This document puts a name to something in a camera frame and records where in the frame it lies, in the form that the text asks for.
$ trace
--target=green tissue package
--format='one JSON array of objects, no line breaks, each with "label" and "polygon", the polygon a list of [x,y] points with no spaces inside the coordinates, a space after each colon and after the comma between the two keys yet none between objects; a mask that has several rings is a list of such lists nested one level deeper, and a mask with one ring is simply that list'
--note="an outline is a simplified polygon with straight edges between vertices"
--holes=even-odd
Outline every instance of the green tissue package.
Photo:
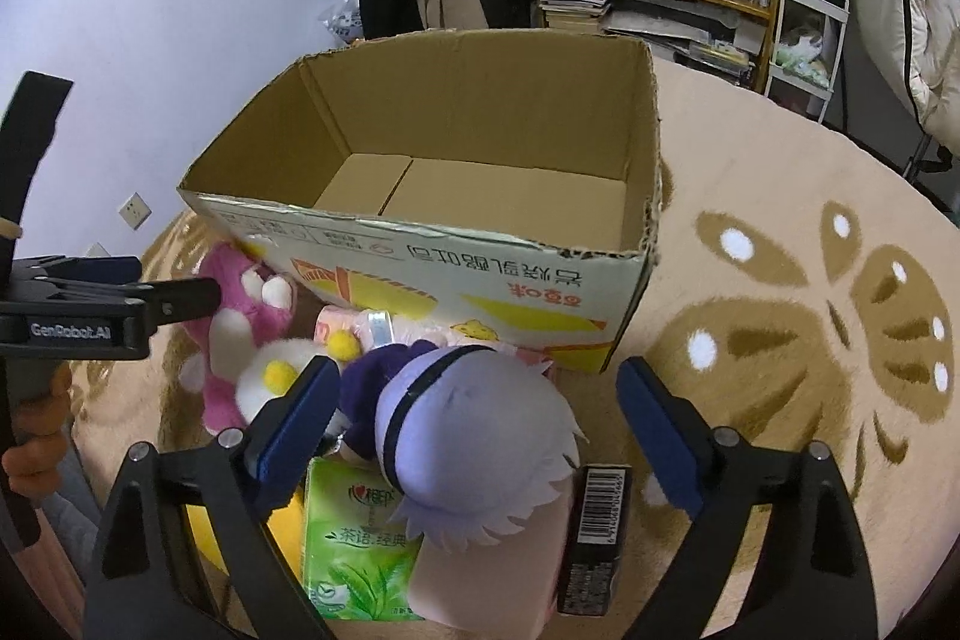
[{"label": "green tissue package", "polygon": [[400,492],[379,473],[314,458],[306,497],[304,588],[320,615],[419,621],[407,584],[421,540],[389,523]]}]

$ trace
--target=human hand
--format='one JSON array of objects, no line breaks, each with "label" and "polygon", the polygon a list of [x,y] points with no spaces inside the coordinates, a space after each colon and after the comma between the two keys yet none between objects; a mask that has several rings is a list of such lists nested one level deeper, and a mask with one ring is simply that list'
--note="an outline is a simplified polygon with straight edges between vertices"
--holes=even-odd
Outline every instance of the human hand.
[{"label": "human hand", "polygon": [[27,402],[13,413],[13,429],[32,439],[3,454],[3,469],[10,477],[11,490],[27,499],[41,500],[61,484],[56,466],[66,456],[67,442],[61,431],[70,413],[70,386],[73,376],[65,363],[54,373],[50,395]]}]

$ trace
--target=beige rug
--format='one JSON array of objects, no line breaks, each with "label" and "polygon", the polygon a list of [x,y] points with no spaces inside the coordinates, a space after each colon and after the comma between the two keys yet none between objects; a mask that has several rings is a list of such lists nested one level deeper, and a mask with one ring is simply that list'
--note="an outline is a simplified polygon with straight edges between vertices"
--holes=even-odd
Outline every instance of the beige rug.
[{"label": "beige rug", "polygon": [[[839,135],[715,78],[664,62],[656,70],[667,169],[661,264],[611,370],[560,377],[589,437],[584,457],[637,468],[627,561],[610,616],[555,618],[544,638],[621,637],[685,530],[616,408],[616,364],[637,354],[712,425],[760,445],[799,448],[816,437],[833,448],[856,497],[882,636],[960,533],[950,314],[960,307],[960,232]],[[209,240],[198,218],[181,215],[147,253],[148,274],[188,274]],[[175,383],[191,350],[164,329],[149,362],[76,367],[74,432],[101,498],[131,442],[166,449],[203,439],[199,401]],[[755,513],[711,629],[736,617],[764,522]],[[466,636],[430,624],[334,630]]]}]

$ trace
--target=pink plush toy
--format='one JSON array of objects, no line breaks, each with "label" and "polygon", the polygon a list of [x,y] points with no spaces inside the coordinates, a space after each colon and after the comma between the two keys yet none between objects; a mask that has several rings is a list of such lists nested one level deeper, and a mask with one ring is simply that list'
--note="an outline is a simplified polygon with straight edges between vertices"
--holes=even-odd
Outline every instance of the pink plush toy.
[{"label": "pink plush toy", "polygon": [[214,316],[184,323],[200,353],[184,365],[181,384],[203,391],[203,426],[210,434],[245,429],[235,400],[237,380],[261,345],[286,335],[294,287],[227,242],[210,248],[198,274],[220,284],[222,300]]}]

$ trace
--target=open cardboard box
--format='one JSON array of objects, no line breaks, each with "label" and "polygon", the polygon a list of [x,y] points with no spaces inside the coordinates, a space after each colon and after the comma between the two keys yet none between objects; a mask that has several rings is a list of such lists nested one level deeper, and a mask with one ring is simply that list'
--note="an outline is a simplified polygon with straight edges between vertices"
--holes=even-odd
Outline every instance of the open cardboard box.
[{"label": "open cardboard box", "polygon": [[184,200],[325,301],[606,365],[654,263],[645,44],[430,31],[302,58]]}]

